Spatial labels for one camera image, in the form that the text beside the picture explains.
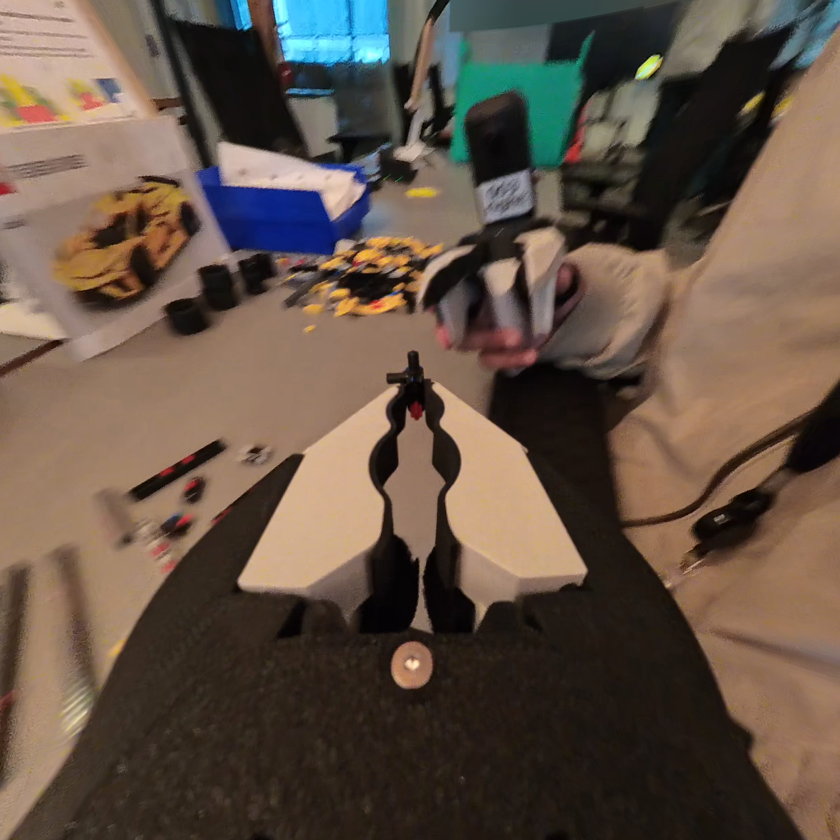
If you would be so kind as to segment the person's right hand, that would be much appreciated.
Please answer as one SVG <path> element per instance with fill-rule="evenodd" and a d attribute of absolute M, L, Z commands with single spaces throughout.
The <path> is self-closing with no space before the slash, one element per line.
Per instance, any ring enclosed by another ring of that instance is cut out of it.
<path fill-rule="evenodd" d="M 475 317 L 467 322 L 463 338 L 459 340 L 453 338 L 443 316 L 435 310 L 436 340 L 444 350 L 478 353 L 479 361 L 487 368 L 514 375 L 537 363 L 541 349 L 560 330 L 584 297 L 581 273 L 577 266 L 566 260 L 556 274 L 552 328 L 546 336 L 526 340 L 516 329 L 498 328 L 491 305 L 483 302 Z"/>

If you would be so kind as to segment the white paper bags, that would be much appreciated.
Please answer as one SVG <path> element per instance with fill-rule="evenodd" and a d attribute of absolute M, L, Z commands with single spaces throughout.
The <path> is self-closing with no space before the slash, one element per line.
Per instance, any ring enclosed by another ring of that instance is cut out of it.
<path fill-rule="evenodd" d="M 289 154 L 227 141 L 217 144 L 217 162 L 226 186 L 318 195 L 332 222 L 357 204 L 366 189 L 366 178 L 359 180 L 356 170 L 329 168 Z"/>

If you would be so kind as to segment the toy brick poster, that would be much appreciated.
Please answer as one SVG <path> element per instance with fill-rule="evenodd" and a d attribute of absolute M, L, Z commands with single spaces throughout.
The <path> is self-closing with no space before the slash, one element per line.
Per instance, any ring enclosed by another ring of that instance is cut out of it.
<path fill-rule="evenodd" d="M 1 131 L 159 115 L 90 2 L 1 2 Z"/>

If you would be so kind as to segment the yellow car instruction booklet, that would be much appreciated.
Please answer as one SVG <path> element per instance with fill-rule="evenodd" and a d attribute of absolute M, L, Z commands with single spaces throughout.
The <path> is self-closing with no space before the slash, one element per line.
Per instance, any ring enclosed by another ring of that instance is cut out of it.
<path fill-rule="evenodd" d="M 1 251 L 85 361 L 199 294 L 228 243 L 173 118 L 2 133 Z"/>

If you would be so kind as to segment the black panel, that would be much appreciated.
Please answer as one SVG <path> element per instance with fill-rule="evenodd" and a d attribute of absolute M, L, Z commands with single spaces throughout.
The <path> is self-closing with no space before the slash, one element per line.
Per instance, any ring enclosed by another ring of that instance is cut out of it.
<path fill-rule="evenodd" d="M 309 157 L 280 77 L 258 33 L 170 17 L 223 139 L 268 152 Z"/>

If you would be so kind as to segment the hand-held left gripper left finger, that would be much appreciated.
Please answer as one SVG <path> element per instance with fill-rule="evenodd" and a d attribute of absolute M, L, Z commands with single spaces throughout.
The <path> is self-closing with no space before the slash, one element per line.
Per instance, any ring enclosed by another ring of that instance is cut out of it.
<path fill-rule="evenodd" d="M 394 530 L 385 484 L 406 420 L 391 385 L 308 447 L 238 577 L 247 593 L 330 602 L 364 633 L 411 626 L 419 565 Z"/>

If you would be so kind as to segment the green board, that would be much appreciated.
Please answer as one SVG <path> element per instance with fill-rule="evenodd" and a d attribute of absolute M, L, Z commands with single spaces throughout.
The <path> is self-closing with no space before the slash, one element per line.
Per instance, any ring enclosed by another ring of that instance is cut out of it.
<path fill-rule="evenodd" d="M 528 105 L 533 164 L 539 169 L 558 167 L 572 134 L 573 117 L 584 86 L 584 64 L 593 38 L 593 32 L 588 34 L 575 59 L 542 64 L 475 62 L 468 49 L 463 48 L 455 87 L 450 159 L 457 164 L 470 160 L 465 130 L 467 111 L 501 93 L 516 91 Z"/>

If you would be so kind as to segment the person's right forearm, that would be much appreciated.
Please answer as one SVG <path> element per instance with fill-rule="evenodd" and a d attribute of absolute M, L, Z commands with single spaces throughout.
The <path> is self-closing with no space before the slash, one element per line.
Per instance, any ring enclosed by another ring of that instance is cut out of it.
<path fill-rule="evenodd" d="M 581 291 L 538 362 L 601 382 L 639 374 L 669 305 L 667 252 L 589 244 L 565 261 L 576 270 Z"/>

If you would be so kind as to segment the black beam with red pins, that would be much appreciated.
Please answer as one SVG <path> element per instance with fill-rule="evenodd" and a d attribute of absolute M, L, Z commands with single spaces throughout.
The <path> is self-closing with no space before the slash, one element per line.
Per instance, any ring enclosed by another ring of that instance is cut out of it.
<path fill-rule="evenodd" d="M 128 492 L 128 498 L 131 501 L 140 502 L 152 497 L 172 483 L 220 456 L 227 448 L 226 442 L 222 439 L 214 440 L 131 488 Z"/>

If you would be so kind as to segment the grey desk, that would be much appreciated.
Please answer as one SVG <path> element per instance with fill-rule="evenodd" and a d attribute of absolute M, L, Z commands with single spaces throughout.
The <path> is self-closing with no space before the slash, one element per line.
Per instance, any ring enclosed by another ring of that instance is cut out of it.
<path fill-rule="evenodd" d="M 2 376 L 2 568 L 32 567 L 11 780 L 2 789 L 9 838 L 66 759 L 60 727 L 60 608 L 49 556 L 77 546 L 99 686 L 165 581 L 135 546 L 116 548 L 93 499 L 126 491 L 217 438 L 227 452 L 201 474 L 207 488 L 192 547 L 215 515 L 279 461 L 301 452 L 385 389 L 417 350 L 427 375 L 485 413 L 492 374 L 474 355 L 443 351 L 420 314 L 309 318 L 274 288 L 244 295 L 211 327 L 178 337 L 163 323 L 97 358 L 62 346 Z M 247 445 L 273 448 L 240 465 Z"/>

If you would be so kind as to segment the long black toy beam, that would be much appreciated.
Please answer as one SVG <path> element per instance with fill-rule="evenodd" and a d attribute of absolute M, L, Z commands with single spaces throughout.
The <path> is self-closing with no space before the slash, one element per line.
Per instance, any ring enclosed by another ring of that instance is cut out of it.
<path fill-rule="evenodd" d="M 16 563 L 2 573 L 1 586 L 1 785 L 8 780 L 13 716 L 20 662 L 25 644 L 30 563 Z"/>
<path fill-rule="evenodd" d="M 77 546 L 60 546 L 49 560 L 56 575 L 64 662 L 59 722 L 66 739 L 75 742 L 87 726 L 99 694 L 88 602 Z"/>

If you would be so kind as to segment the grey toy axle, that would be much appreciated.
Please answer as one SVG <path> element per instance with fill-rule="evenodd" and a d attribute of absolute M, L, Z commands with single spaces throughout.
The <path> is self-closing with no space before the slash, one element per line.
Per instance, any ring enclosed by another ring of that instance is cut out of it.
<path fill-rule="evenodd" d="M 126 495 L 112 488 L 104 488 L 97 491 L 93 499 L 114 547 L 131 545 L 137 532 L 137 524 L 129 510 Z"/>

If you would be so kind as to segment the pile of yellow black bricks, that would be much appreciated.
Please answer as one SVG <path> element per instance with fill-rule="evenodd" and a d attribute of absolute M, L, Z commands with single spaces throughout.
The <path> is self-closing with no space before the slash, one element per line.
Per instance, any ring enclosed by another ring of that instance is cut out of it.
<path fill-rule="evenodd" d="M 376 236 L 341 241 L 328 256 L 278 260 L 286 269 L 285 307 L 335 318 L 412 314 L 424 271 L 443 251 L 415 237 Z"/>

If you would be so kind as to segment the blue plastic bin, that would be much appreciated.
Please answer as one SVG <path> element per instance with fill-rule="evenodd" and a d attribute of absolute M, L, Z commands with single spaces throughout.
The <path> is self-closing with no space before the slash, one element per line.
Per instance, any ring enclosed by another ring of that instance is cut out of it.
<path fill-rule="evenodd" d="M 196 178 L 230 249 L 328 255 L 340 240 L 360 232 L 371 191 L 362 166 L 325 167 L 332 174 L 352 174 L 362 187 L 359 200 L 333 220 L 316 192 L 224 185 L 216 166 L 197 172 Z"/>

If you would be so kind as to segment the small black toy connector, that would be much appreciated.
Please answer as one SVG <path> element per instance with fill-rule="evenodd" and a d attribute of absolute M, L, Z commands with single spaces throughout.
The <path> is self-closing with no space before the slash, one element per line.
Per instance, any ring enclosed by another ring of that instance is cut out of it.
<path fill-rule="evenodd" d="M 396 385 L 400 389 L 402 399 L 408 415 L 419 420 L 425 413 L 425 375 L 421 365 L 419 352 L 408 351 L 406 367 L 403 371 L 389 372 L 386 375 L 388 385 Z"/>

